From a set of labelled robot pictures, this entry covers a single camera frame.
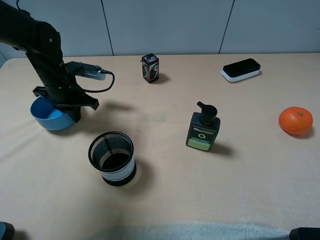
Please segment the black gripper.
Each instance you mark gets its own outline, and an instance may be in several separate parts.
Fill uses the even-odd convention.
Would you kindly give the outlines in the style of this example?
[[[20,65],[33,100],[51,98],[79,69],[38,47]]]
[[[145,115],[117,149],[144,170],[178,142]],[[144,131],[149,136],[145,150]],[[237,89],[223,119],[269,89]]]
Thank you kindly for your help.
[[[43,97],[54,107],[70,115],[74,122],[81,119],[81,107],[91,107],[96,110],[99,101],[86,94],[79,86],[49,75],[41,78],[43,86],[37,86],[32,92],[36,97]]]

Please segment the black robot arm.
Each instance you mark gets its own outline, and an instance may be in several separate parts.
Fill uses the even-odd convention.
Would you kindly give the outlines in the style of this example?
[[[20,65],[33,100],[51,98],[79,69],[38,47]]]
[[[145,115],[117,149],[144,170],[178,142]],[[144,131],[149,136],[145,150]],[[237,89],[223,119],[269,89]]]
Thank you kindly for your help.
[[[84,71],[86,64],[64,63],[61,36],[52,25],[1,1],[0,41],[25,52],[43,84],[32,91],[36,97],[45,98],[69,114],[74,122],[81,119],[82,107],[98,108],[99,101],[76,81],[76,75]]]

